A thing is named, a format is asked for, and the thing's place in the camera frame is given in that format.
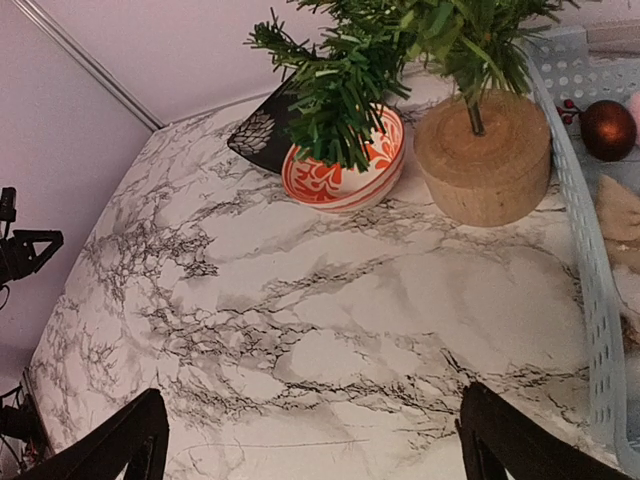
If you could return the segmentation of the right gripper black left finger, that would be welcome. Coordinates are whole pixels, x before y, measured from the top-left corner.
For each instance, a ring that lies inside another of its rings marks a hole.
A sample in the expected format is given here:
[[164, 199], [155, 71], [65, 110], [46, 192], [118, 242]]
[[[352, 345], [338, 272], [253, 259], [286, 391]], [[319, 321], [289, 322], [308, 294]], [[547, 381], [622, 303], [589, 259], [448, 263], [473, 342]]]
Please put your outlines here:
[[163, 397], [149, 388], [80, 441], [18, 477], [28, 479], [162, 479], [169, 442]]

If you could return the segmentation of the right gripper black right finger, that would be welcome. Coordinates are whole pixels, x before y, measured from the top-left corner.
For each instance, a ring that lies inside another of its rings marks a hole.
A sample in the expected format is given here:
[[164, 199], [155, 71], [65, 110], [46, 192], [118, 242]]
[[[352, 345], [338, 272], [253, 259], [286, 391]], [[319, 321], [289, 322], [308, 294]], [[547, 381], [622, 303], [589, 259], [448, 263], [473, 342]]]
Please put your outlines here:
[[548, 433], [480, 382], [464, 388], [456, 429], [468, 479], [628, 477]]

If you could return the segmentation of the small green christmas tree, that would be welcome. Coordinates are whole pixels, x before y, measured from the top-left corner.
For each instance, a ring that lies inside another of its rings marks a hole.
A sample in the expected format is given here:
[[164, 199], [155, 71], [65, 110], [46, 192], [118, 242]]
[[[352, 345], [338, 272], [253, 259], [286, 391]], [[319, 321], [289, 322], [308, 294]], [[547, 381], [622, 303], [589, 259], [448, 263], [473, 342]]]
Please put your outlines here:
[[436, 205], [470, 226], [528, 215], [546, 194], [551, 132], [530, 99], [523, 43], [535, 17], [557, 19], [561, 1], [310, 1], [332, 18], [320, 43], [297, 41], [277, 18], [248, 38], [292, 71], [287, 132], [294, 157], [366, 172], [368, 145], [389, 133], [391, 96], [408, 98], [404, 67], [421, 62], [455, 92], [416, 126], [413, 149]]

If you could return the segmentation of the copper bauble ornament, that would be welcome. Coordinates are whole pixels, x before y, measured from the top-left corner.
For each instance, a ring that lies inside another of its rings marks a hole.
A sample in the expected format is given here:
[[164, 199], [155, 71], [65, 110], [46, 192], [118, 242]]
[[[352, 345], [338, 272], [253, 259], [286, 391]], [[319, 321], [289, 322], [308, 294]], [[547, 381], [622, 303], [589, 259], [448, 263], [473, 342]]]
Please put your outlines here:
[[593, 157], [616, 162], [629, 155], [637, 139], [637, 125], [620, 103], [600, 100], [579, 114], [581, 139]]

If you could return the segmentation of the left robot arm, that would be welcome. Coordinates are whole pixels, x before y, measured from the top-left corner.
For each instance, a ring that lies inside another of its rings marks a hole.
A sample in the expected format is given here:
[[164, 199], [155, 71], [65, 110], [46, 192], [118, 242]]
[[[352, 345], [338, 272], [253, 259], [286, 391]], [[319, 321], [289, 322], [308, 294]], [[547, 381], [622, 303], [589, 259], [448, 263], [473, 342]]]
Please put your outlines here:
[[10, 295], [10, 282], [24, 279], [41, 268], [64, 245], [60, 230], [11, 230], [16, 221], [17, 191], [1, 189], [1, 291]]

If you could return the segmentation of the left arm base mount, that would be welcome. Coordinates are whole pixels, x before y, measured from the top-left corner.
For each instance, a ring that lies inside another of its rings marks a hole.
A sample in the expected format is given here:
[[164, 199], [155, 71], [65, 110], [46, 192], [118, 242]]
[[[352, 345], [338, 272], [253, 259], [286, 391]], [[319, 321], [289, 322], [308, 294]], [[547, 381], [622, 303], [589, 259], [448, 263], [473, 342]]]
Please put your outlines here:
[[51, 442], [26, 367], [19, 380], [1, 390], [1, 463], [10, 461], [17, 473], [23, 473], [51, 454]]

